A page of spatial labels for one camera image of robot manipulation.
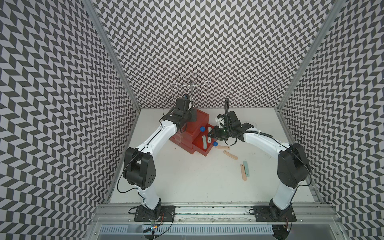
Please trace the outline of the mint folding knife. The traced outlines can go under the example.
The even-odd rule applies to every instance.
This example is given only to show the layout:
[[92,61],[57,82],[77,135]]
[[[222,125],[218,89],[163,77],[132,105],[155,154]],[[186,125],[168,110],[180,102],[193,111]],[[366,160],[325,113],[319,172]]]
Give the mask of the mint folding knife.
[[203,149],[206,150],[208,148],[207,137],[205,135],[203,135],[202,140],[203,140]]
[[212,142],[212,139],[211,139],[211,137],[210,137],[210,133],[211,133],[211,131],[212,131],[212,127],[209,127],[208,130],[209,130],[209,131],[208,131],[208,135],[207,135],[207,138],[208,138],[207,142],[208,142],[208,143],[211,143],[211,142]]
[[245,167],[245,174],[246,174],[246,177],[249,177],[249,176],[250,176],[250,173],[249,173],[248,162],[247,162],[247,161],[243,161],[243,165],[244,165],[244,167]]

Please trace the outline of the pink folding knife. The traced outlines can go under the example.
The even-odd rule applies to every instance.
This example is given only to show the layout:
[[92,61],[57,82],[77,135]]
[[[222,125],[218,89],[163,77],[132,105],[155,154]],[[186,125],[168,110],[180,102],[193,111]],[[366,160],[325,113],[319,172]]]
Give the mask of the pink folding knife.
[[229,146],[216,146],[216,149],[229,150],[231,148]]
[[242,174],[243,181],[247,181],[247,175],[246,175],[246,170],[245,170],[244,164],[241,164],[241,174]]

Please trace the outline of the red plastic drawer cabinet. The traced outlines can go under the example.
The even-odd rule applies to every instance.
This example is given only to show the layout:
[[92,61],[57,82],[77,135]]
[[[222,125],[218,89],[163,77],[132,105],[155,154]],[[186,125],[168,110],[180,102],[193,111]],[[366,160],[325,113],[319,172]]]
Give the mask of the red plastic drawer cabinet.
[[170,141],[178,145],[190,154],[194,154],[196,150],[193,148],[193,141],[201,133],[200,128],[205,127],[209,123],[209,114],[201,110],[197,110],[197,120],[195,122],[187,122],[186,126],[178,131],[170,138]]

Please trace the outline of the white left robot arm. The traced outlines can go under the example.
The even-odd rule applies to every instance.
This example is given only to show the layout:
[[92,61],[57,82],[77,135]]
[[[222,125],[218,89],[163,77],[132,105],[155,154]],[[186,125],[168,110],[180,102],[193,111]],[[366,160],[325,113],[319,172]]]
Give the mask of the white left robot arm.
[[189,95],[177,98],[175,105],[160,118],[155,132],[138,147],[125,151],[122,177],[138,191],[144,208],[154,211],[161,205],[160,197],[151,187],[157,174],[155,158],[172,136],[196,120],[196,115]]

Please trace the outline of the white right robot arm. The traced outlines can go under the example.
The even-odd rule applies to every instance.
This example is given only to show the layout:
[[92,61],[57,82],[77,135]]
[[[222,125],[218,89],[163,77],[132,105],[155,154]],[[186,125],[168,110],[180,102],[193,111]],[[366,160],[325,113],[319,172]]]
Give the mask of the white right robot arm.
[[304,147],[298,143],[290,145],[279,142],[250,123],[242,124],[233,111],[219,114],[215,121],[217,125],[209,132],[209,137],[219,141],[234,138],[263,150],[277,160],[277,177],[280,183],[270,201],[270,208],[282,212],[291,207],[298,187],[312,170]]

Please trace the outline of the pink folding knife angled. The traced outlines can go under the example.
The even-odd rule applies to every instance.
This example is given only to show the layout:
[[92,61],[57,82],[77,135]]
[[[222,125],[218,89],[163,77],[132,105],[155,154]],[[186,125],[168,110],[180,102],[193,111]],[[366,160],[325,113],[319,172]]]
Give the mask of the pink folding knife angled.
[[228,156],[228,157],[230,157],[230,158],[232,158],[232,159],[234,159],[234,160],[238,160],[238,159],[239,159],[237,156],[231,154],[231,153],[228,152],[228,151],[223,151],[223,153],[224,153],[226,156]]

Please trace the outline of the clear drinking glass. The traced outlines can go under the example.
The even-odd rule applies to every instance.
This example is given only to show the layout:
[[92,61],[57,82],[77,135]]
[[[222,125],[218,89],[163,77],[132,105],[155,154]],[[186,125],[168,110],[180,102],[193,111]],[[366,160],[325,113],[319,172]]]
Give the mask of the clear drinking glass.
[[251,125],[253,125],[255,128],[259,128],[256,122],[249,122]]

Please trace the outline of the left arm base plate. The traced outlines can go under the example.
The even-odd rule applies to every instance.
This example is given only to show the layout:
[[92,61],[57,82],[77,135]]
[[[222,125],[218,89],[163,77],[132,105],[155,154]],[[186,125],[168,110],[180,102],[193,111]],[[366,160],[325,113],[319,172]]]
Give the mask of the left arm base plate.
[[134,214],[134,222],[151,222],[158,220],[159,222],[173,222],[175,219],[176,206],[157,206],[154,210],[150,210],[140,205],[136,208]]

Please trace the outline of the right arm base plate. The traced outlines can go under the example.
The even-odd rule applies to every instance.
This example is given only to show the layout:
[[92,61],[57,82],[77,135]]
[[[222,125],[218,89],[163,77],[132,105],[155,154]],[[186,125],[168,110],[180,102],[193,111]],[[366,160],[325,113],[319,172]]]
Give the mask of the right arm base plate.
[[257,222],[296,222],[297,218],[292,206],[284,210],[271,206],[253,206]]

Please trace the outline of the aluminium front rail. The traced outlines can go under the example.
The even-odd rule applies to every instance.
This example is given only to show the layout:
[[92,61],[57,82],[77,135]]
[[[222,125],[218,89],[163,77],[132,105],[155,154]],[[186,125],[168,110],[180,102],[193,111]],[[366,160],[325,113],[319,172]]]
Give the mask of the aluminium front rail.
[[[264,203],[176,204],[175,224],[267,224],[267,218],[254,206]],[[134,224],[136,204],[108,204],[96,208],[91,224]],[[329,204],[296,202],[293,205],[295,224],[340,225],[341,219]]]

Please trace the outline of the aluminium corner post left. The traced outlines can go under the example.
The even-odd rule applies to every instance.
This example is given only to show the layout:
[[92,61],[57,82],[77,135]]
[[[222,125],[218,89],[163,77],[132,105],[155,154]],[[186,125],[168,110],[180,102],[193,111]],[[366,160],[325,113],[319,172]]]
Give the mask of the aluminium corner post left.
[[85,10],[87,11],[87,13],[89,15],[90,21],[94,25],[94,28],[95,28],[96,32],[98,33],[98,35],[101,39],[101,42],[103,43],[103,45],[106,49],[106,52],[108,53],[113,65],[114,65],[114,67],[115,67],[115,69],[116,69],[116,71],[117,71],[117,73],[118,73],[118,75],[122,81],[123,86],[126,89],[126,92],[128,93],[129,97],[131,98],[131,101],[132,101],[136,111],[140,113],[141,107],[139,106],[139,103],[136,100],[135,94],[134,94],[133,90],[131,89],[131,86],[130,86],[130,83],[127,79],[127,76],[126,76],[126,74],[125,74],[125,72],[124,72],[124,70],[120,64],[119,59],[117,58],[117,54],[114,51],[114,48],[112,46],[110,39],[108,38],[107,32],[104,29],[102,21],[100,20],[100,18],[98,16],[98,13],[97,13],[95,6],[94,6],[94,2],[89,1],[89,0],[84,0],[84,1],[82,1],[82,3],[84,5]]

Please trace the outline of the aluminium corner post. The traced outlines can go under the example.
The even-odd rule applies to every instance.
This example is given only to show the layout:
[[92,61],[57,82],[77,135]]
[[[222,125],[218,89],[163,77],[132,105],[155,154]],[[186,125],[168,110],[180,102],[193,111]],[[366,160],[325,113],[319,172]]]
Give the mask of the aluminium corner post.
[[325,18],[325,20],[324,20],[323,24],[321,25],[321,27],[320,27],[320,29],[319,29],[319,31],[318,31],[314,41],[311,43],[311,46],[309,47],[309,50],[308,50],[307,54],[303,58],[302,63],[300,64],[297,72],[293,76],[292,81],[291,81],[289,87],[287,88],[287,90],[284,93],[281,101],[279,102],[279,104],[275,108],[275,110],[277,110],[278,112],[281,112],[282,109],[284,108],[284,106],[286,105],[286,103],[288,102],[288,100],[291,97],[292,93],[294,92],[295,88],[299,84],[299,81],[303,77],[306,69],[308,68],[309,64],[311,63],[312,58],[315,56],[315,54],[316,54],[318,48],[320,47],[321,43],[326,38],[327,33],[329,32],[331,26],[335,22],[338,14],[341,12],[342,7],[344,6],[345,3],[346,3],[346,1],[337,0],[332,5],[332,8],[331,8],[329,14]]
[[84,1],[82,1],[82,3],[84,5],[85,10],[87,11],[87,13],[89,15],[90,21],[94,25],[94,28],[95,28],[96,32],[98,33],[98,35],[101,39],[101,42],[103,43],[103,45],[106,49],[106,52],[108,53],[113,65],[114,65],[114,67],[115,67],[115,69],[116,69],[116,71],[117,71],[117,73],[118,73],[118,75],[122,81],[123,86],[126,89],[126,92],[128,93],[129,97],[131,98],[131,101],[132,101],[136,111],[140,113],[141,107],[139,106],[139,103],[136,100],[135,94],[134,94],[133,90],[131,89],[131,86],[130,86],[130,83],[127,79],[127,76],[126,76],[126,74],[125,74],[125,72],[124,72],[124,70],[120,64],[119,59],[117,58],[117,54],[114,51],[114,48],[112,46],[110,39],[108,38],[107,32],[104,29],[102,21],[100,20],[100,18],[98,16],[98,13],[97,13],[95,6],[94,6],[94,2],[89,1],[89,0],[84,0]]

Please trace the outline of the aluminium corner post right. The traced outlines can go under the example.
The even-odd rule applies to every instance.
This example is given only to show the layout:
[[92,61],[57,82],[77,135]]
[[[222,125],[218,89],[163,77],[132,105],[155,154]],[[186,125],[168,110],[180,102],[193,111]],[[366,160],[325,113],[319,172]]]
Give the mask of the aluminium corner post right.
[[320,27],[320,29],[319,29],[319,31],[318,31],[314,41],[311,43],[311,46],[309,47],[309,50],[308,50],[307,54],[303,58],[302,63],[300,64],[297,72],[293,76],[292,81],[291,81],[289,87],[287,88],[287,90],[284,93],[281,101],[279,102],[279,104],[275,108],[275,110],[277,110],[278,112],[281,112],[282,109],[284,108],[284,106],[286,105],[286,103],[288,102],[288,100],[291,97],[292,93],[294,92],[295,88],[299,84],[299,81],[303,77],[306,69],[308,68],[309,64],[311,63],[312,58],[315,56],[315,54],[316,54],[318,48],[320,47],[321,43],[326,38],[327,33],[329,32],[331,26],[335,22],[338,14],[341,12],[342,7],[344,6],[345,3],[346,3],[346,1],[337,0],[332,5],[332,8],[331,8],[329,14],[325,18],[325,20],[324,20],[323,24],[321,25],[321,27]]

